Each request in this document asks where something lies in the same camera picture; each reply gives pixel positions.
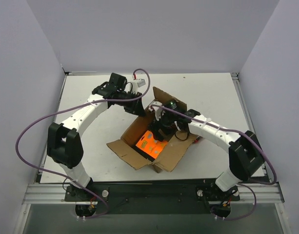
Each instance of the screw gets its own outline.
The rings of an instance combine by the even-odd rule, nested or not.
[[[101,195],[103,197],[108,197],[108,194],[109,194],[109,192],[107,190],[104,190],[104,191],[101,192]]]
[[[202,193],[203,193],[203,190],[199,189],[199,190],[197,191],[197,196],[202,196]]]

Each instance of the cardboard box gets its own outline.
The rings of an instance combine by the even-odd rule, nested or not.
[[[153,87],[155,100],[165,104],[166,102],[175,99],[178,106],[184,110],[187,110],[187,105],[178,100],[176,97]],[[173,136],[155,161],[151,162],[145,159],[142,155],[136,152],[132,147],[138,142],[143,134],[148,130],[149,123],[152,122],[155,115],[148,111],[148,107],[145,109],[145,117],[137,117],[135,121],[128,127],[123,133],[121,139],[107,143],[107,146],[123,161],[128,163],[135,170],[138,170],[146,165],[153,165],[156,172],[160,172],[161,169],[171,172],[176,167],[178,162],[184,156],[188,147],[196,139],[196,135],[190,134],[185,141],[178,140]],[[177,132],[179,138],[186,138],[184,132]]]

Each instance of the orange package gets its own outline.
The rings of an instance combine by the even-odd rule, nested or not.
[[[162,142],[155,140],[152,132],[147,130],[136,144],[136,147],[156,159],[167,144],[168,142],[166,140]]]

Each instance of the gray wall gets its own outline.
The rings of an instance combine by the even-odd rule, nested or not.
[[[281,0],[240,72],[260,143],[299,233],[299,0]]]
[[[65,71],[239,72],[278,0],[27,0]]]
[[[25,0],[0,0],[0,234],[12,233],[22,199],[36,171],[16,156],[15,141],[36,118],[55,110],[64,78],[52,47]],[[20,149],[38,164],[44,121]]]

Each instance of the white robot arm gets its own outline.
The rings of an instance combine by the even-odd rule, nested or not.
[[[165,105],[155,101],[151,103],[149,111],[155,112],[156,121],[151,126],[155,139],[161,140],[162,135],[159,131],[168,132],[169,129],[176,128],[201,136],[228,153],[229,167],[215,182],[223,192],[228,191],[241,181],[247,181],[264,163],[262,155],[245,137],[235,132],[223,131],[225,127],[214,123],[210,118],[206,118],[195,110],[190,109],[184,112],[176,105],[175,100],[171,100]],[[174,111],[180,112],[183,116],[201,120],[203,123],[174,114]],[[165,128],[166,123],[168,123],[169,129]],[[259,146],[254,133],[247,131],[245,134]]]
[[[81,159],[83,148],[81,136],[90,124],[111,105],[118,104],[124,107],[126,112],[138,116],[144,116],[145,111],[141,99],[132,102],[98,102],[102,99],[132,99],[139,97],[138,88],[145,85],[143,79],[135,79],[131,82],[129,92],[124,91],[127,84],[125,77],[112,73],[109,82],[104,82],[92,91],[85,103],[90,103],[73,113],[60,124],[52,123],[48,129],[47,155],[57,162],[74,181],[87,187],[91,181],[86,173]]]

